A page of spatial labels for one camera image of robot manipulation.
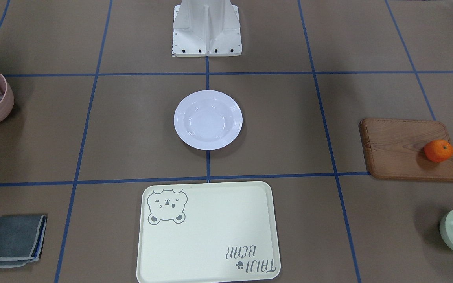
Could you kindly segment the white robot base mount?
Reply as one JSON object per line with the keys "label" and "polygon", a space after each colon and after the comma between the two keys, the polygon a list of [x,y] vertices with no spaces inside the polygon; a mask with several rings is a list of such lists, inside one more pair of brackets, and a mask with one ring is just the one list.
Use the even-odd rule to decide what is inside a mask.
{"label": "white robot base mount", "polygon": [[174,6],[173,20],[173,56],[240,56],[243,52],[239,8],[230,0],[183,0]]}

